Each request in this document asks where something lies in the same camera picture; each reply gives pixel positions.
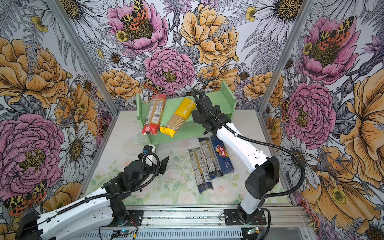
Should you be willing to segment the yellow spaghetti bag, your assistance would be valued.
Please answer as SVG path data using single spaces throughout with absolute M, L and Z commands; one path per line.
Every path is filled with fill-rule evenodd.
M 167 124 L 160 127 L 160 132 L 173 138 L 195 109 L 195 101 L 184 98 Z

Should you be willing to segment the red-ended spaghetti bag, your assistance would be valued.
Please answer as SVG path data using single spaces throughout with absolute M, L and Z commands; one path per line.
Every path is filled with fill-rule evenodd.
M 157 135 L 160 128 L 167 96 L 155 94 L 150 102 L 142 135 Z

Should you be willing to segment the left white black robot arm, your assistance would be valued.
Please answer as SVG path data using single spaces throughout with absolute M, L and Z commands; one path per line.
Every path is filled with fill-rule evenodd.
M 146 163 L 149 156 L 156 160 Z M 66 207 L 38 214 L 27 214 L 20 221 L 17 240 L 69 240 L 98 227 L 123 226 L 130 215 L 123 203 L 132 193 L 149 185 L 156 176 L 164 174 L 169 157 L 160 160 L 156 154 L 140 154 L 115 178 L 93 193 Z

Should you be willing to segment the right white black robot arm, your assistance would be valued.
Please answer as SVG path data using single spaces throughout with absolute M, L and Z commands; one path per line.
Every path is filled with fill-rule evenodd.
M 212 133 L 242 160 L 250 175 L 245 181 L 247 194 L 238 206 L 238 215 L 243 224 L 250 224 L 261 211 L 267 193 L 279 183 L 280 163 L 275 157 L 268 157 L 246 140 L 231 119 L 221 113 L 220 106 L 213 106 L 210 98 L 193 92 L 197 108 L 192 112 L 194 123 L 205 128 L 205 134 Z

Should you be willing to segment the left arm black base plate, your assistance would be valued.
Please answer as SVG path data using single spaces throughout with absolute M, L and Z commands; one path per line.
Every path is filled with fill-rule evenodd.
M 108 227 L 140 227 L 142 225 L 143 210 L 127 210 L 114 216 Z

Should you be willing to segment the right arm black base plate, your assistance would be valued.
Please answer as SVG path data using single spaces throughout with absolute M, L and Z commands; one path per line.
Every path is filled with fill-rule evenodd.
M 255 210 L 252 214 L 246 214 L 241 209 L 224 209 L 224 221 L 227 226 L 266 225 L 265 214 Z

